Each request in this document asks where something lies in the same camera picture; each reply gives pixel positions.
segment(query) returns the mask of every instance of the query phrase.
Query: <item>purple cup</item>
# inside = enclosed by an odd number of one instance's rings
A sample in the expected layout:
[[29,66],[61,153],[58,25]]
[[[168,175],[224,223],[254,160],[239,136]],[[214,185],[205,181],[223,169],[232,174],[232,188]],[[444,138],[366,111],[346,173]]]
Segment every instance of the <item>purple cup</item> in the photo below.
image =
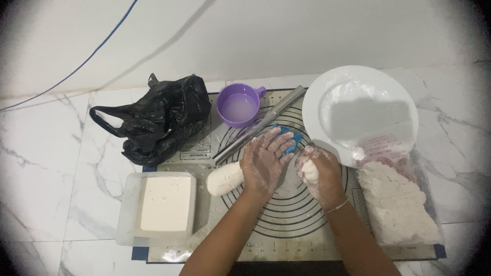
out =
[[[224,89],[220,91],[220,94],[218,94],[218,114],[223,119],[225,125],[229,127],[244,128],[250,126],[254,122],[256,114],[259,111],[259,99],[264,97],[265,94],[266,88],[264,88],[264,86],[261,86],[258,89],[254,89],[245,83],[233,83],[231,85],[227,85]],[[244,104],[246,104],[247,99],[252,98],[255,108],[250,111],[250,116],[247,116],[246,114],[244,115],[244,117],[247,117],[247,120],[244,120],[242,122],[235,122],[223,116],[223,103],[232,95],[235,98],[234,100],[237,101],[240,101],[240,95],[244,95]]]

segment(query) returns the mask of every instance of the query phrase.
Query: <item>mug handle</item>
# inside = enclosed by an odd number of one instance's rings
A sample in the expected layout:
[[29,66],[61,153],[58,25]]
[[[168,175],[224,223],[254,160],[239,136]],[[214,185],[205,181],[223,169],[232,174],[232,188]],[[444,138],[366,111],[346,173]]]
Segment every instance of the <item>mug handle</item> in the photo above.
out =
[[264,95],[266,95],[266,88],[264,86],[261,86],[260,88],[256,89],[256,93],[259,99],[261,99],[262,97],[264,97]]

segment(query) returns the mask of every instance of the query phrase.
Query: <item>hand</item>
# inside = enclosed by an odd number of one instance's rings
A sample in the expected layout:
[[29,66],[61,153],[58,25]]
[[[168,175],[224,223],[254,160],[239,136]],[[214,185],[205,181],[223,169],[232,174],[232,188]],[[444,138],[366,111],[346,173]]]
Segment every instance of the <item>hand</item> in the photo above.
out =
[[[312,160],[319,171],[316,183],[310,183],[301,171],[303,165]],[[334,154],[317,147],[306,146],[297,157],[295,169],[298,176],[307,185],[310,194],[319,202],[324,211],[329,211],[346,200],[341,182],[341,169]]]
[[245,182],[242,194],[259,202],[261,207],[273,196],[285,164],[294,155],[289,153],[281,157],[287,148],[295,144],[295,141],[291,140],[293,132],[282,134],[270,142],[280,131],[281,129],[276,127],[264,134],[260,140],[253,138],[245,148],[241,162]]

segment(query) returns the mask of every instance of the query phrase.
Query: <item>silver bracelet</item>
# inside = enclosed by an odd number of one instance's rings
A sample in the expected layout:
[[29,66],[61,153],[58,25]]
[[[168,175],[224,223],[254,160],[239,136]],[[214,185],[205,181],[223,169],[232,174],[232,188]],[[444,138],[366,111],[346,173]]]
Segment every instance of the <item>silver bracelet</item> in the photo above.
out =
[[343,202],[341,205],[339,205],[338,207],[336,207],[336,208],[334,208],[334,209],[331,209],[331,210],[327,211],[326,213],[330,213],[330,212],[332,212],[332,211],[336,211],[336,210],[338,210],[339,208],[343,207],[343,205],[344,205],[344,204],[346,204],[346,202],[348,202],[348,197],[346,197],[346,201],[345,201],[345,202]]

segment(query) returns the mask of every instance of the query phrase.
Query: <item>wire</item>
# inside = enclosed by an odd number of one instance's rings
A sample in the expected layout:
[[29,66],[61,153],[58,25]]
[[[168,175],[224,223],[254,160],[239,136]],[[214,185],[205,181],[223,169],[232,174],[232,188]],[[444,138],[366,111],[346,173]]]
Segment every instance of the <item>wire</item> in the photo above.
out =
[[131,4],[130,8],[128,9],[128,11],[125,13],[125,15],[123,16],[123,18],[121,18],[121,20],[119,21],[119,23],[116,25],[116,27],[114,27],[114,29],[112,29],[111,33],[106,37],[106,39],[104,39],[104,41],[94,50],[94,52],[92,52],[92,54],[79,66],[75,69],[75,71],[73,71],[72,73],[70,73],[68,76],[66,76],[64,79],[60,80],[57,84],[53,85],[50,89],[42,92],[42,93],[39,93],[37,94],[36,96],[32,97],[32,98],[29,98],[25,101],[22,101],[20,103],[17,103],[17,104],[14,104],[14,105],[11,105],[9,107],[5,107],[5,108],[2,108],[0,109],[0,111],[4,111],[5,109],[9,109],[9,108],[12,108],[12,107],[16,107],[18,105],[21,105],[25,102],[28,102],[32,99],[35,99],[43,94],[46,94],[48,93],[49,91],[51,91],[53,88],[57,87],[58,85],[60,85],[62,82],[64,82],[65,80],[67,80],[69,77],[71,77],[73,74],[75,74],[80,68],[82,68],[82,66],[84,66],[94,55],[95,53],[97,53],[97,51],[109,40],[109,38],[114,34],[114,32],[116,32],[116,30],[119,28],[119,26],[125,21],[126,17],[128,16],[128,14],[130,14],[130,11],[133,9],[134,5],[136,4],[136,2],[138,2],[138,0],[134,0],[133,3]]

